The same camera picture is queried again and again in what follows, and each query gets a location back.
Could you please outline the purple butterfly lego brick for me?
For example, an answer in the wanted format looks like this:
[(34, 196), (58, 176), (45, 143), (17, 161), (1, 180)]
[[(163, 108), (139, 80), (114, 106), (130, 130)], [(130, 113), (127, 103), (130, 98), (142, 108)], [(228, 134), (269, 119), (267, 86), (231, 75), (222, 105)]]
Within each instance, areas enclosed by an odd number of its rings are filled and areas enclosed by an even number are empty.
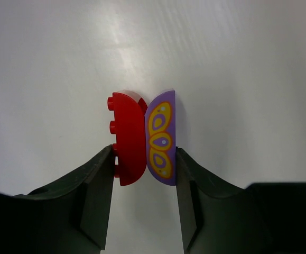
[(145, 113), (147, 168), (155, 179), (176, 185), (175, 91), (158, 95)]

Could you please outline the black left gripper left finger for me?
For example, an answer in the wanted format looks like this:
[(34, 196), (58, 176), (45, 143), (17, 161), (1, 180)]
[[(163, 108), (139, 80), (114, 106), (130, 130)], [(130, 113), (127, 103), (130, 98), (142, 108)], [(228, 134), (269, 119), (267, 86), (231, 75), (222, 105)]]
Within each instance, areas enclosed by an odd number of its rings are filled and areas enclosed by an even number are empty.
[(88, 162), (29, 194), (0, 193), (0, 253), (100, 253), (105, 249), (115, 157)]

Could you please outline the red half-round lego brick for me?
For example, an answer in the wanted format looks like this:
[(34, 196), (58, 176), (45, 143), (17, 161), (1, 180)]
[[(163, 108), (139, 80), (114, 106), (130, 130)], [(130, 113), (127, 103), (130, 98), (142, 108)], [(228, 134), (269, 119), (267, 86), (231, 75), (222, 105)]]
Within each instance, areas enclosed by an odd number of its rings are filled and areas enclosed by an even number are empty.
[(121, 186), (138, 181), (146, 169), (145, 100), (134, 92), (114, 92), (107, 99), (107, 107), (114, 113), (109, 124), (116, 137), (112, 145), (118, 159), (114, 176)]

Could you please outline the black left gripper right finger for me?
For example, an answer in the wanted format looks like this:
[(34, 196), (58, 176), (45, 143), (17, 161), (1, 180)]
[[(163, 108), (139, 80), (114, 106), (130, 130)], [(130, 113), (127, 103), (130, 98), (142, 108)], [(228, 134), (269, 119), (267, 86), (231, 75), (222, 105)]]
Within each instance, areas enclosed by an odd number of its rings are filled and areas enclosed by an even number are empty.
[(306, 183), (239, 188), (176, 152), (185, 253), (306, 253)]

